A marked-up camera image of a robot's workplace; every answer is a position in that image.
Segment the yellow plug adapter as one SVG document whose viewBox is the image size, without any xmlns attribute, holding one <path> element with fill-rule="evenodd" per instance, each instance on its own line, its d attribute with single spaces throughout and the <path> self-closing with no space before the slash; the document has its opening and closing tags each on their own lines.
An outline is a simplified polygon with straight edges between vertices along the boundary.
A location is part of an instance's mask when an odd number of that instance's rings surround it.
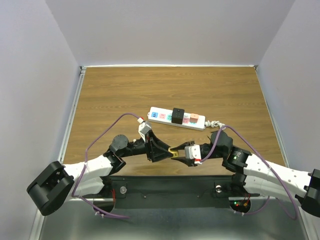
<svg viewBox="0 0 320 240">
<path fill-rule="evenodd" d="M 172 158 L 179 157 L 179 151 L 175 149 L 174 147 L 169 147 L 168 152 L 172 154 Z"/>
</svg>

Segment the white power strip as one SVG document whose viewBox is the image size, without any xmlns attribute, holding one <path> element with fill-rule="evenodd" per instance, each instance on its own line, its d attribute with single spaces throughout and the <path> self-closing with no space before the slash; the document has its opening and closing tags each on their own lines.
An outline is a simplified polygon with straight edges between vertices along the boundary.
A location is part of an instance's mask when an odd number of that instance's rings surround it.
<svg viewBox="0 0 320 240">
<path fill-rule="evenodd" d="M 152 106 L 147 114 L 150 122 L 203 131 L 206 117 L 196 113 L 185 112 L 181 108 L 165 109 Z"/>
</svg>

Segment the black cube socket adapter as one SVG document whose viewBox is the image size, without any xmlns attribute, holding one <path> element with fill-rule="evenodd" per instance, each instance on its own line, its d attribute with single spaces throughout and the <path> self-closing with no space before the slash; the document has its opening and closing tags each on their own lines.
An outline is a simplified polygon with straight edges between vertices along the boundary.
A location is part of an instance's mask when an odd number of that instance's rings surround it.
<svg viewBox="0 0 320 240">
<path fill-rule="evenodd" d="M 173 108 L 171 114 L 171 122 L 173 124 L 182 125 L 184 120 L 185 110 L 181 108 Z"/>
</svg>

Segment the pink plug adapter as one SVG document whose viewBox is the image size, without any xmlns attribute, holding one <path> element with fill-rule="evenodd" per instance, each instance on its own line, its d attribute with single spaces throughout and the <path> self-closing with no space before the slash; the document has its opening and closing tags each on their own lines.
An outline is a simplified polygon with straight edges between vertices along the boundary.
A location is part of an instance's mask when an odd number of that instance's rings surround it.
<svg viewBox="0 0 320 240">
<path fill-rule="evenodd" d="M 199 115 L 195 113 L 190 114 L 189 122 L 190 123 L 197 123 L 199 120 Z"/>
</svg>

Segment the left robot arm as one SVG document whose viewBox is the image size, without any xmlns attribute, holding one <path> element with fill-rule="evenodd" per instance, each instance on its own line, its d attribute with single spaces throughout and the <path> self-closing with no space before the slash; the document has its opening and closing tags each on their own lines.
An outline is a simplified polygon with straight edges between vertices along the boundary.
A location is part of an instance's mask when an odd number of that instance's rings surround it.
<svg viewBox="0 0 320 240">
<path fill-rule="evenodd" d="M 149 130 L 134 141 L 116 135 L 108 150 L 92 159 L 74 164 L 51 162 L 27 187 L 26 192 L 43 216 L 58 210 L 66 201 L 85 195 L 106 197 L 111 193 L 111 184 L 103 177 L 119 172 L 126 162 L 124 157 L 146 155 L 152 162 L 175 156 L 170 146 L 159 140 Z"/>
</svg>

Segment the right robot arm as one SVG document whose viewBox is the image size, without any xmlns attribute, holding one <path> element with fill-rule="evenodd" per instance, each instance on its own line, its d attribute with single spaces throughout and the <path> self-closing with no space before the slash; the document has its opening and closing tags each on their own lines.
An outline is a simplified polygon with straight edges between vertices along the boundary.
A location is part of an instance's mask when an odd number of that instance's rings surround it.
<svg viewBox="0 0 320 240">
<path fill-rule="evenodd" d="M 223 130 L 213 131 L 206 144 L 185 142 L 168 150 L 173 159 L 195 167 L 209 159 L 222 159 L 232 172 L 231 192 L 258 194 L 291 202 L 308 214 L 320 216 L 320 171 L 301 171 L 266 161 L 254 149 L 237 147 Z"/>
</svg>

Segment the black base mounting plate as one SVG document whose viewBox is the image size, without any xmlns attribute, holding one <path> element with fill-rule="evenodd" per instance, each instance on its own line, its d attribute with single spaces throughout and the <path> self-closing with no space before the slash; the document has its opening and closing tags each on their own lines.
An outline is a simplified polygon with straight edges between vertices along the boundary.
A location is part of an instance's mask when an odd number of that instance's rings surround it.
<svg viewBox="0 0 320 240">
<path fill-rule="evenodd" d="M 248 192 L 231 175 L 104 176 L 99 193 L 86 198 L 115 197 L 117 209 L 229 208 L 230 198 Z"/>
</svg>

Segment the aluminium frame rail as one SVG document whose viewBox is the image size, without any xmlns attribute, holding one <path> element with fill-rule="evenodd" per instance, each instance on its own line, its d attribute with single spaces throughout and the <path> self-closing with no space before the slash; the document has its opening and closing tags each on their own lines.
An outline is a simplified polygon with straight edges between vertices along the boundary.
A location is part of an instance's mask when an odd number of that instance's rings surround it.
<svg viewBox="0 0 320 240">
<path fill-rule="evenodd" d="M 87 67 L 80 66 L 79 69 L 80 69 L 80 72 L 76 78 L 75 93 L 72 95 L 73 98 L 72 98 L 72 102 L 71 102 L 71 109 L 70 109 L 70 112 L 68 115 L 66 127 L 63 132 L 63 138 L 62 138 L 61 145 L 60 145 L 59 152 L 58 152 L 58 156 L 57 156 L 57 161 L 60 163 L 64 162 L 65 153 L 66 153 L 68 141 L 70 138 L 70 133 L 71 133 L 74 117 L 76 114 L 76 109 L 77 109 L 77 105 L 78 105 L 78 101 L 79 101 L 79 97 L 80 97 L 80 93 L 81 93 L 82 85 L 84 82 Z M 39 240 L 40 239 L 44 219 L 45 219 L 45 217 L 41 214 L 41 212 L 39 210 L 37 210 L 36 214 L 35 214 L 34 221 L 33 221 L 33 225 L 31 228 L 29 240 Z"/>
</svg>

